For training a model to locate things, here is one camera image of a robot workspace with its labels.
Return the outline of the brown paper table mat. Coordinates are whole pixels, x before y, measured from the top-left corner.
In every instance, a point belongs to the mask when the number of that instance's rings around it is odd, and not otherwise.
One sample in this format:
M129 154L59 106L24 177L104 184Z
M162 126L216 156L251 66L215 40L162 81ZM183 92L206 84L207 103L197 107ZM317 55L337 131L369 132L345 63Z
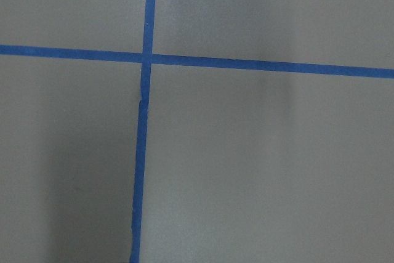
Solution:
M392 262L393 0L1 0L2 262Z

